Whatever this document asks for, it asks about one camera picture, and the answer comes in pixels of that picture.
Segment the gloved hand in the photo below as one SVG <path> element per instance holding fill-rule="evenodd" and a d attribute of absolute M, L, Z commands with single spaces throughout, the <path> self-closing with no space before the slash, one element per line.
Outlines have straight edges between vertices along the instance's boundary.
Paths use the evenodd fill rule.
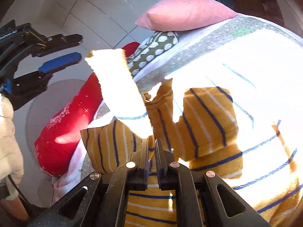
<path fill-rule="evenodd" d="M 11 196 L 18 194 L 7 176 L 11 175 L 16 184 L 23 176 L 23 157 L 15 138 L 13 114 L 9 99 L 0 95 L 0 181 L 7 184 Z"/>

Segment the screw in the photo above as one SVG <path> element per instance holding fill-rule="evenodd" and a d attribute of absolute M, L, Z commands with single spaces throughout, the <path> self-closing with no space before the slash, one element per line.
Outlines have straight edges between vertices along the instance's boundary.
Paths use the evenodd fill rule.
<path fill-rule="evenodd" d="M 126 167 L 127 167 L 127 168 L 134 168 L 135 166 L 136 166 L 136 163 L 135 163 L 135 162 L 132 162 L 132 161 L 131 161 L 131 162 L 127 162 L 127 163 L 126 163 Z"/>
<path fill-rule="evenodd" d="M 94 173 L 91 173 L 89 175 L 89 177 L 92 179 L 92 180 L 95 180 L 95 179 L 98 179 L 100 177 L 100 174 L 97 173 L 97 172 L 94 172 Z"/>
<path fill-rule="evenodd" d="M 170 166 L 173 167 L 173 168 L 178 168 L 180 166 L 180 164 L 176 161 L 170 163 Z"/>
<path fill-rule="evenodd" d="M 213 171 L 206 172 L 207 177 L 214 177 L 216 174 Z"/>

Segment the white stripe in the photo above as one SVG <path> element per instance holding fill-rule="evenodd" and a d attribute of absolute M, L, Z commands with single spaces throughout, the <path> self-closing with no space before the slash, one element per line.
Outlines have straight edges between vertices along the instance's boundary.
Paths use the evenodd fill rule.
<path fill-rule="evenodd" d="M 203 124 L 199 114 L 196 112 L 196 110 L 194 109 L 194 107 L 189 103 L 189 101 L 185 98 L 184 101 L 186 102 L 186 104 L 189 106 L 189 108 L 192 110 L 192 112 L 194 113 L 194 116 L 196 117 L 200 127 L 202 128 L 208 142 L 209 142 L 209 153 L 213 152 L 213 148 L 212 148 L 212 138 L 210 136 L 210 134 L 208 133 L 205 125 Z"/>
<path fill-rule="evenodd" d="M 293 207 L 293 208 L 290 208 L 290 209 L 288 209 L 287 211 L 285 211 L 285 212 L 279 214 L 278 216 L 275 216 L 274 218 L 270 219 L 268 222 L 271 222 L 271 221 L 274 221 L 274 220 L 276 220 L 276 219 L 278 219 L 278 218 L 284 217 L 285 215 L 287 215 L 287 214 L 293 212 L 296 208 L 297 208 L 296 206 Z"/>
<path fill-rule="evenodd" d="M 140 208 L 149 209 L 149 210 L 176 211 L 176 209 L 174 209 L 174 208 L 162 208 L 162 207 L 143 206 L 143 205 L 139 205 L 139 204 L 135 204 L 135 203 L 131 203 L 131 202 L 128 202 L 127 204 L 131 205 L 131 206 L 137 206 L 137 207 L 140 207 Z"/>
<path fill-rule="evenodd" d="M 94 149 L 93 149 L 93 142 L 95 141 L 95 138 L 96 138 L 96 128 L 94 128 L 94 138 L 92 139 L 91 141 L 91 145 L 90 145 L 90 151 L 91 151 L 91 156 L 92 156 L 92 159 L 94 161 L 94 164 L 96 166 L 98 166 L 98 164 L 96 163 L 96 160 L 95 160 L 95 155 L 94 155 Z"/>
<path fill-rule="evenodd" d="M 158 188 L 158 184 L 148 184 L 147 188 Z"/>
<path fill-rule="evenodd" d="M 172 110 L 169 110 L 169 106 L 168 106 L 167 103 L 165 103 L 165 106 L 166 106 L 167 112 L 169 113 L 169 116 L 171 117 L 171 119 L 173 119 Z M 182 137 L 180 135 L 180 132 L 179 132 L 179 129 L 178 129 L 176 123 L 175 122 L 172 122 L 172 123 L 174 125 L 175 132 L 176 132 L 177 137 L 179 139 L 179 143 L 181 145 L 181 151 L 182 151 L 182 158 L 184 159 L 185 158 L 185 145 L 184 145 L 184 142 L 182 140 Z"/>
<path fill-rule="evenodd" d="M 128 162 L 128 150 L 127 150 L 127 140 L 125 135 L 125 124 L 123 124 L 123 140 L 124 140 L 124 149 L 125 149 L 125 161 Z"/>
<path fill-rule="evenodd" d="M 209 97 L 226 113 L 226 115 L 228 116 L 228 118 L 234 123 L 237 124 L 237 121 L 235 120 L 235 118 L 230 114 L 230 112 L 228 112 L 218 101 L 216 98 L 214 98 L 214 96 L 212 94 L 210 94 L 209 91 L 207 91 L 205 88 L 202 88 L 208 95 Z"/>
<path fill-rule="evenodd" d="M 130 224 L 130 225 L 135 225 L 135 226 L 138 226 L 138 227 L 146 227 L 145 225 L 140 225 L 140 224 L 137 224 L 137 223 L 129 222 L 127 220 L 125 220 L 125 223 Z"/>
<path fill-rule="evenodd" d="M 110 151 L 109 151 L 109 136 L 107 134 L 107 126 L 105 127 L 105 136 L 106 136 L 106 145 L 107 145 L 107 159 L 109 161 L 109 169 L 112 172 L 113 169 L 111 167 L 111 155 L 110 155 Z"/>
<path fill-rule="evenodd" d="M 234 177 L 234 176 L 236 176 L 236 175 L 239 175 L 240 173 L 242 173 L 242 169 L 240 169 L 240 170 L 238 170 L 238 171 L 236 171 L 236 172 L 234 172 L 234 173 L 228 174 L 228 175 L 226 175 L 226 176 L 223 176 L 222 178 L 223 178 L 223 179 L 229 179 L 229 178 L 231 178 L 231 177 Z"/>

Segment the striped cloth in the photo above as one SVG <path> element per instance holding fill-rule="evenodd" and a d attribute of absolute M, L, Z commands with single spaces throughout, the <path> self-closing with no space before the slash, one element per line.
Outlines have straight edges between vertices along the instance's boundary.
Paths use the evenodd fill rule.
<path fill-rule="evenodd" d="M 201 173 L 215 171 L 272 226 L 284 226 L 303 193 L 302 58 L 302 46 L 282 34 L 243 33 L 174 71 L 144 101 L 155 138 L 176 160 Z M 89 141 L 88 151 L 97 148 L 97 139 Z M 125 144 L 118 144 L 122 161 Z M 100 147 L 106 155 L 107 144 Z M 100 155 L 94 156 L 98 163 Z M 176 225 L 174 192 L 158 189 L 154 158 L 148 179 L 146 191 L 130 192 L 125 226 Z"/>

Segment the black cable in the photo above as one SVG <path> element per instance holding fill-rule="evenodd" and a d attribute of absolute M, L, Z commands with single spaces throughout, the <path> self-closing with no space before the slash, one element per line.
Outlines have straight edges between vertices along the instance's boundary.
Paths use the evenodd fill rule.
<path fill-rule="evenodd" d="M 29 216 L 31 218 L 34 218 L 34 212 L 33 210 L 31 209 L 31 204 L 28 202 L 28 200 L 26 199 L 26 197 L 22 194 L 21 190 L 17 187 L 17 185 L 15 184 L 14 180 L 12 179 L 11 175 L 8 175 L 8 178 L 9 180 L 11 181 L 11 183 L 13 184 L 13 186 L 15 187 L 15 189 L 17 189 L 18 193 L 21 195 L 22 199 L 26 202 L 26 204 L 28 204 L 28 207 L 27 207 L 27 211 Z"/>

